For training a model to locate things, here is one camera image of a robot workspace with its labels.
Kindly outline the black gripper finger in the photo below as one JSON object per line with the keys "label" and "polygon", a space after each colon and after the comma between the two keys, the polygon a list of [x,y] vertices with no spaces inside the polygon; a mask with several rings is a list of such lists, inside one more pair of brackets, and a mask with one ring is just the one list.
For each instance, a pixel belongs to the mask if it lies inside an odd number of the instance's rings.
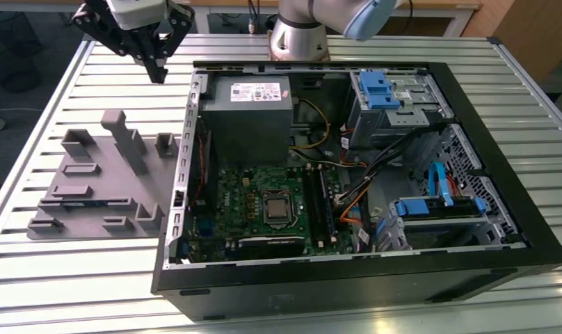
{"label": "black gripper finger", "polygon": [[167,22],[171,26],[171,32],[163,38],[155,34],[152,41],[155,51],[151,79],[156,84],[163,84],[166,82],[168,73],[168,70],[166,69],[167,59],[175,54],[195,22],[195,10],[190,6],[168,5],[167,9]]}
{"label": "black gripper finger", "polygon": [[142,45],[120,46],[118,43],[120,41],[118,31],[120,26],[112,16],[107,2],[84,2],[74,15],[72,23],[119,56],[132,56],[136,63],[146,68],[151,79],[155,47],[146,41]]}

